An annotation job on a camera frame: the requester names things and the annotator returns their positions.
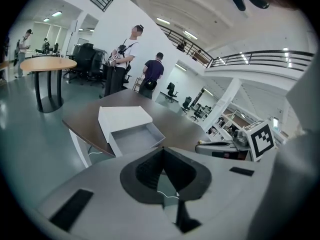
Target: black t-shirt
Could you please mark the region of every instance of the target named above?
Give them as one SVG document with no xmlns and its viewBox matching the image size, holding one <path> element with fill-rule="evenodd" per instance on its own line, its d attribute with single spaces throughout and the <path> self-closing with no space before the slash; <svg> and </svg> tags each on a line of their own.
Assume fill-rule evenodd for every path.
<svg viewBox="0 0 320 240">
<path fill-rule="evenodd" d="M 145 65 L 148 68 L 144 78 L 146 80 L 152 79 L 157 81 L 159 77 L 164 74 L 165 68 L 159 60 L 148 60 Z"/>
</svg>

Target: white cable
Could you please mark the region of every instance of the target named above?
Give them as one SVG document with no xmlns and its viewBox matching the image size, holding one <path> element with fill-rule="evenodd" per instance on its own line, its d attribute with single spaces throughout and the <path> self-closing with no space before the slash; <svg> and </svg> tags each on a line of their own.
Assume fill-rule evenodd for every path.
<svg viewBox="0 0 320 240">
<path fill-rule="evenodd" d="M 176 197 L 176 196 L 167 196 L 165 193 L 163 193 L 163 192 L 161 192 L 161 191 L 159 191 L 159 190 L 157 190 L 157 192 L 163 194 L 166 198 L 176 198 L 176 199 L 179 199 L 179 197 Z"/>
<path fill-rule="evenodd" d="M 88 156 L 90 156 L 91 154 L 101 154 L 102 152 L 91 152 L 88 154 Z"/>
</svg>

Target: pillar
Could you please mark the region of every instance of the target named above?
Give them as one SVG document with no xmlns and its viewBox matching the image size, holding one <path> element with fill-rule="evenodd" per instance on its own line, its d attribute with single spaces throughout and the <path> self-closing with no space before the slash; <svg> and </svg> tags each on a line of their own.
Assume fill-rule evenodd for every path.
<svg viewBox="0 0 320 240">
<path fill-rule="evenodd" d="M 208 117 L 200 123 L 202 129 L 207 132 L 210 127 L 218 120 L 218 118 L 223 114 L 226 108 L 229 106 L 231 101 L 236 96 L 242 82 L 239 78 L 233 78 L 228 88 L 222 95 L 221 99 L 215 104 L 213 110 L 208 115 Z"/>
<path fill-rule="evenodd" d="M 81 28 L 82 23 L 84 22 L 85 18 L 87 16 L 87 13 L 85 11 L 82 11 L 78 18 L 76 19 L 76 25 L 71 23 L 71 26 L 66 32 L 66 36 L 63 42 L 61 54 L 64 56 L 66 54 L 71 55 L 74 50 L 74 45 L 78 42 L 78 32 Z"/>
</svg>

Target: black office chair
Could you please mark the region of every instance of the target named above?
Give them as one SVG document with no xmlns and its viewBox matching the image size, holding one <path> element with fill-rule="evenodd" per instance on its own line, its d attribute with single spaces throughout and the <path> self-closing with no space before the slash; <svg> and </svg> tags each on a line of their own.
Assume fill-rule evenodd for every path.
<svg viewBox="0 0 320 240">
<path fill-rule="evenodd" d="M 54 53 L 57 53 L 57 52 L 58 52 L 58 47 L 59 47 L 59 44 L 56 43 L 56 44 L 54 45 L 54 47 L 53 47 L 53 52 L 54 52 Z"/>
<path fill-rule="evenodd" d="M 102 85 L 102 88 L 105 87 L 105 85 L 103 84 L 103 69 L 100 69 L 102 56 L 103 52 L 99 50 L 97 50 L 93 56 L 89 76 L 93 78 L 94 81 L 90 84 L 90 86 L 92 86 L 95 83 L 100 83 Z"/>
<path fill-rule="evenodd" d="M 198 106 L 198 108 L 196 109 L 196 111 L 193 113 L 194 115 L 191 116 L 191 118 L 194 118 L 194 121 L 197 121 L 199 122 L 198 118 L 200 117 L 200 114 L 201 114 L 201 106 Z"/>
<path fill-rule="evenodd" d="M 174 94 L 175 85 L 171 82 L 171 83 L 169 83 L 167 89 L 168 89 L 169 91 L 168 91 L 168 96 L 166 96 L 165 99 L 169 99 L 169 101 L 170 101 L 171 103 L 173 103 L 173 102 L 174 102 L 174 99 L 173 99 L 173 98 L 176 98 L 177 95 L 175 95 L 175 94 L 178 93 L 178 92 L 176 92 L 176 93 Z"/>
<path fill-rule="evenodd" d="M 86 79 L 88 81 L 88 72 L 91 69 L 92 60 L 96 53 L 90 43 L 84 43 L 79 52 L 75 55 L 76 67 L 70 68 L 70 73 L 75 73 L 75 76 L 68 80 L 70 83 L 74 79 Z"/>
<path fill-rule="evenodd" d="M 190 102 L 191 102 L 191 97 L 186 97 L 185 98 L 185 102 L 182 104 L 182 111 L 187 114 L 187 111 L 190 110 L 190 108 L 188 107 Z"/>
</svg>

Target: desk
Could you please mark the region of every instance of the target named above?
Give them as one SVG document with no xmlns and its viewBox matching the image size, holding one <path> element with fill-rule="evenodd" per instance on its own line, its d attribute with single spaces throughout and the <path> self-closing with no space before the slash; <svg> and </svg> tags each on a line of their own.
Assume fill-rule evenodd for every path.
<svg viewBox="0 0 320 240">
<path fill-rule="evenodd" d="M 154 125 L 165 136 L 161 146 L 195 152 L 198 140 L 209 141 L 199 125 L 131 89 L 126 89 L 94 101 L 82 111 L 63 118 L 85 167 L 91 165 L 88 145 L 114 156 L 98 122 L 99 108 L 130 106 L 141 106 L 152 117 Z"/>
<path fill-rule="evenodd" d="M 194 53 L 193 58 L 196 58 L 198 61 L 200 61 L 203 64 L 208 64 L 209 63 L 209 61 L 207 61 L 207 59 L 205 57 L 203 57 L 202 55 L 200 55 L 197 52 Z"/>
<path fill-rule="evenodd" d="M 61 98 L 61 75 L 62 70 L 74 68 L 77 63 L 74 60 L 60 57 L 37 57 L 23 61 L 20 65 L 24 71 L 34 71 L 34 89 L 37 102 L 37 109 L 42 113 L 51 113 L 59 109 L 63 100 Z M 51 94 L 51 71 L 58 70 L 56 79 L 56 94 Z M 48 96 L 40 98 L 39 90 L 39 72 L 47 71 L 47 89 Z"/>
</svg>

